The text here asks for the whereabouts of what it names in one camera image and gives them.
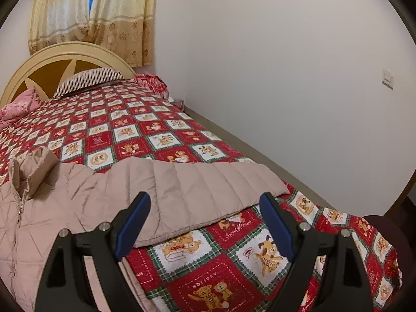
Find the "headboard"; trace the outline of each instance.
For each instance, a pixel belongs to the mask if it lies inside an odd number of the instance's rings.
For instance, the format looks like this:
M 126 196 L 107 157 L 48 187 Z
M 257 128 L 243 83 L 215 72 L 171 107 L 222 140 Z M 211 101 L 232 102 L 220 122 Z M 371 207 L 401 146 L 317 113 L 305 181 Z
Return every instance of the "headboard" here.
M 1 96 L 0 107 L 13 102 L 27 88 L 35 88 L 41 101 L 45 101 L 67 78 L 99 67 L 114 68 L 126 79 L 135 76 L 134 70 L 122 58 L 96 44 L 64 42 L 43 48 L 14 73 Z

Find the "silver bolt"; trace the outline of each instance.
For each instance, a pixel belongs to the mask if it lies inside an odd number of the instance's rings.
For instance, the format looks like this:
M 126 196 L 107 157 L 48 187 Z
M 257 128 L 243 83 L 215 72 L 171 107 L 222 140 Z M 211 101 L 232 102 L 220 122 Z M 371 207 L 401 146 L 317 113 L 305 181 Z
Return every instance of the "silver bolt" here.
M 302 223 L 300 223 L 300 224 L 299 224 L 299 228 L 300 228 L 302 231 L 309 231 L 309 230 L 311 229 L 311 226 L 310 226 L 310 224 L 309 224 L 309 223 L 307 223 L 307 222 L 302 222 Z
M 101 223 L 98 228 L 101 231 L 107 231 L 110 227 L 111 227 L 111 224 L 109 222 L 104 222 L 104 223 Z
M 61 231 L 59 231 L 59 237 L 61 238 L 65 238 L 69 233 L 68 229 L 62 229 Z
M 348 238 L 349 236 L 351 236 L 351 233 L 350 233 L 350 231 L 349 231 L 349 230 L 347 230 L 347 229 L 342 229 L 342 230 L 341 230 L 341 235 L 342 235 L 344 238 Z

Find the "bed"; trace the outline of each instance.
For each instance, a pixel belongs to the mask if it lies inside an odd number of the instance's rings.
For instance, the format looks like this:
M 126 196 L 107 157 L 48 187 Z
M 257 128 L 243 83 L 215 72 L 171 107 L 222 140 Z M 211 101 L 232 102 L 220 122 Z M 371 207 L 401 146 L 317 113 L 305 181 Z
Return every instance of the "bed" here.
M 59 100 L 50 98 L 68 77 L 97 67 L 115 68 L 127 80 Z M 35 88 L 44 102 L 0 132 L 0 184 L 8 180 L 10 158 L 22 160 L 39 146 L 52 150 L 64 163 L 85 164 L 99 173 L 131 156 L 172 163 L 253 162 L 179 108 L 139 86 L 134 77 L 121 58 L 90 43 L 61 43 L 34 54 L 13 75 L 0 104 L 13 101 L 26 88 Z M 381 254 L 377 249 L 381 235 L 365 220 L 313 205 L 290 185 L 288 189 L 290 195 L 279 201 L 299 222 L 308 221 L 327 232 L 343 227 L 355 231 L 372 278 L 374 310 L 381 310 L 397 287 L 396 251 L 390 245 Z M 299 206 L 300 200 L 307 207 Z M 133 286 L 144 293 L 143 299 L 160 311 L 204 310 L 205 302 L 195 297 L 201 288 L 217 292 L 227 303 L 217 308 L 262 311 L 290 268 L 287 259 L 278 255 L 279 261 L 267 266 L 256 256 L 259 243 L 269 238 L 258 207 L 248 208 L 180 239 L 132 250 L 127 257 L 130 278 L 136 280 Z M 311 309 L 317 295 L 324 265 L 324 259 L 318 258 L 300 311 Z

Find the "beige curtain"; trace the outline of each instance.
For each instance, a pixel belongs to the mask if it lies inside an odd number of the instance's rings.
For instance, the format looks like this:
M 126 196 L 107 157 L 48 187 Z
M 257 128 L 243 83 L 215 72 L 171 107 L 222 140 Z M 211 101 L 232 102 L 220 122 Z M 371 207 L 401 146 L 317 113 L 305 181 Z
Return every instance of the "beige curtain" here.
M 153 64 L 155 0 L 33 0 L 29 50 L 65 41 L 102 45 L 132 67 Z

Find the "wooden headboard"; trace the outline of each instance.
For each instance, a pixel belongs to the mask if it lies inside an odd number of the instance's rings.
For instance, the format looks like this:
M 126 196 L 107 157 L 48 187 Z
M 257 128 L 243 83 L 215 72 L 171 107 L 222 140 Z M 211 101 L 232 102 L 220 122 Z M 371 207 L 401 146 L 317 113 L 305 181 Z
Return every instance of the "wooden headboard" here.
M 0 99 L 0 107 L 27 88 L 35 88 L 41 101 L 53 96 L 58 86 L 83 70 L 111 67 L 126 79 L 134 70 L 118 55 L 104 47 L 87 42 L 64 42 L 51 45 L 33 54 L 14 73 Z

